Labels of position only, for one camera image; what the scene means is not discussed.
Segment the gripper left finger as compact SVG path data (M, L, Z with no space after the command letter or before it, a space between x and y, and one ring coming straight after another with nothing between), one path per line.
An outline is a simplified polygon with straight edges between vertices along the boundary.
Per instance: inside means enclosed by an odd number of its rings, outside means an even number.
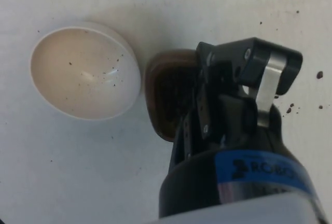
M231 64L182 69L177 81L175 161L235 146L230 110L235 102Z

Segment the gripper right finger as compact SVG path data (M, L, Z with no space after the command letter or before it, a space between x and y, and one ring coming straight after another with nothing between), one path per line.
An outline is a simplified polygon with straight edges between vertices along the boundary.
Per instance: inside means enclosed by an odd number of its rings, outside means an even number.
M225 94L248 87L261 127L270 125L274 97L288 92L303 62L299 51L257 37L221 45L200 42L196 54L206 84L216 82Z

